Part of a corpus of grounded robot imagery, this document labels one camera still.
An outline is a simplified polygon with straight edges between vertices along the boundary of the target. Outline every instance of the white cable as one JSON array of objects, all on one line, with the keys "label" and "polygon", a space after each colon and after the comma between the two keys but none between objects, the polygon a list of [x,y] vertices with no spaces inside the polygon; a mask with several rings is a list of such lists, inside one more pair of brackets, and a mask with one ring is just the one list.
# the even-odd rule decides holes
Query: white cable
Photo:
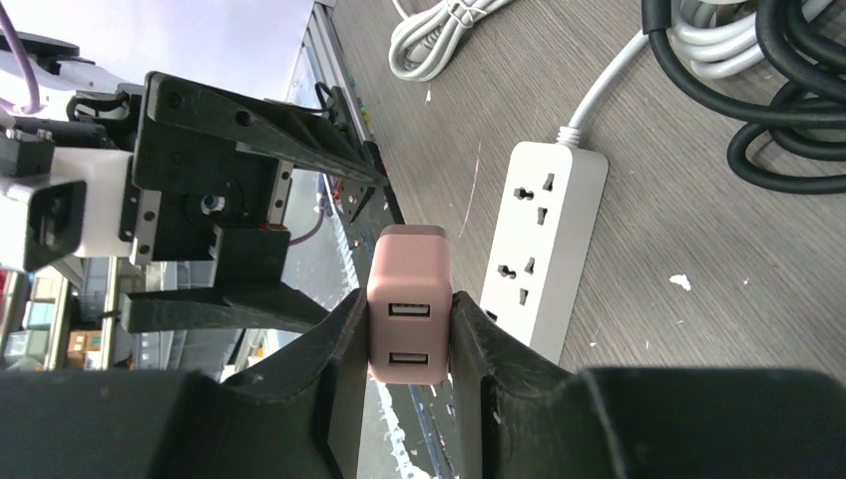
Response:
[{"label": "white cable", "polygon": [[[804,0],[802,13],[816,18],[832,0]],[[699,0],[673,0],[670,38],[679,57],[704,79],[736,75],[763,60],[755,36],[755,14],[714,27],[717,7]]]},{"label": "white cable", "polygon": [[[833,0],[804,0],[802,13],[808,20],[816,18]],[[726,25],[716,24],[717,6],[707,0],[673,0],[670,38],[679,57],[690,62],[696,76],[720,79],[736,75],[763,60],[755,36],[755,14]],[[570,122],[561,127],[556,138],[559,145],[577,148],[585,118],[620,72],[648,43],[648,37],[637,32],[614,57],[579,103]]]},{"label": "white cable", "polygon": [[648,44],[649,38],[643,32],[637,32],[631,40],[620,50],[608,66],[603,70],[585,97],[576,107],[576,111],[565,127],[558,130],[556,143],[570,148],[579,147],[579,139],[582,134],[582,125],[588,114],[596,106],[603,96],[603,93],[611,86],[612,82],[632,62],[640,50]]},{"label": "white cable", "polygon": [[512,1],[442,0],[429,10],[409,16],[399,0],[393,0],[403,21],[391,35],[391,71],[406,81],[432,80],[447,66],[467,30]]}]

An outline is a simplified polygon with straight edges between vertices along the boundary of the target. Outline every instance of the usb port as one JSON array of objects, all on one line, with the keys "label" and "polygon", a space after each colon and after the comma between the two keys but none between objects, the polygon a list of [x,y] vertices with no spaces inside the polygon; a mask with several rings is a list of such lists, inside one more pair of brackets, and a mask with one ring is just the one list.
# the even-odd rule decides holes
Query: usb port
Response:
[{"label": "usb port", "polygon": [[429,364],[429,354],[419,352],[391,352],[388,362],[391,364]]},{"label": "usb port", "polygon": [[388,315],[429,317],[429,304],[388,304]]}]

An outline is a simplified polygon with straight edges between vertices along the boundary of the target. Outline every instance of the power socket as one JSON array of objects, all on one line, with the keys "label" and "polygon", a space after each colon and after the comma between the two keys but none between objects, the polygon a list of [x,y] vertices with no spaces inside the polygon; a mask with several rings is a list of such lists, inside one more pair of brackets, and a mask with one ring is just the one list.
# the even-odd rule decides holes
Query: power socket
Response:
[{"label": "power socket", "polygon": [[558,363],[603,196],[608,159],[562,145],[511,153],[479,305]]}]

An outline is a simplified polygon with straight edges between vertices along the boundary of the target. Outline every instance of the white plastic part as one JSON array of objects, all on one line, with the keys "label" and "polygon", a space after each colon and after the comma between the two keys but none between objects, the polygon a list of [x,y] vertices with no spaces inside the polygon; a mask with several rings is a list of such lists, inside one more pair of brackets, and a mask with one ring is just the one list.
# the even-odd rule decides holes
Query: white plastic part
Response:
[{"label": "white plastic part", "polygon": [[608,159],[563,145],[511,154],[479,301],[503,330],[558,363],[608,175]]},{"label": "white plastic part", "polygon": [[51,173],[86,183],[85,216],[78,257],[129,256],[131,244],[118,238],[124,184],[132,153],[57,148]]},{"label": "white plastic part", "polygon": [[86,92],[114,93],[126,80],[112,75],[102,67],[84,62],[58,62],[59,77]]}]

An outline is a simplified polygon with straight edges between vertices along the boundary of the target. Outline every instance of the black bracket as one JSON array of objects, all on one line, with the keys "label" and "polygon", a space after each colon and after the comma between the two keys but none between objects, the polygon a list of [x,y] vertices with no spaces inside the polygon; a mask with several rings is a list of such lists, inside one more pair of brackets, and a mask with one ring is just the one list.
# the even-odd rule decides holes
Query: black bracket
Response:
[{"label": "black bracket", "polygon": [[[216,194],[212,174],[243,162],[228,159],[234,152],[337,178],[387,184],[325,118],[162,73],[149,74],[146,85],[134,171],[143,190]],[[143,141],[150,134],[159,140]],[[162,151],[162,141],[175,145],[172,152]]]},{"label": "black bracket", "polygon": [[280,283],[290,232],[215,226],[210,287],[127,295],[128,332],[195,328],[274,328],[305,332],[326,315],[308,296]]},{"label": "black bracket", "polygon": [[[4,477],[354,478],[369,327],[366,295],[354,291],[224,384],[187,371],[2,374]],[[462,477],[846,477],[846,389],[823,374],[574,375],[497,327],[465,292],[454,296],[450,334]],[[14,432],[24,429],[61,454],[20,461],[31,457]]]}]

